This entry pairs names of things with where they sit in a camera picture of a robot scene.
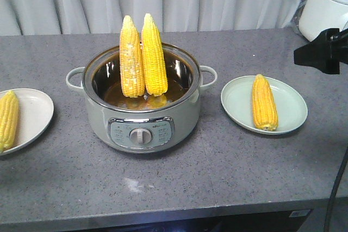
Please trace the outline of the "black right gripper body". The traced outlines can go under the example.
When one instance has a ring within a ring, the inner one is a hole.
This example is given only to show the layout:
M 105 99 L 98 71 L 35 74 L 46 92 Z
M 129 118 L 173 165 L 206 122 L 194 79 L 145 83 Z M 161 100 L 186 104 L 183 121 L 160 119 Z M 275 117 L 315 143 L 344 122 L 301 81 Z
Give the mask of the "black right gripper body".
M 313 41 L 294 50 L 294 63 L 325 74 L 339 74 L 340 63 L 347 64 L 347 29 L 329 28 Z

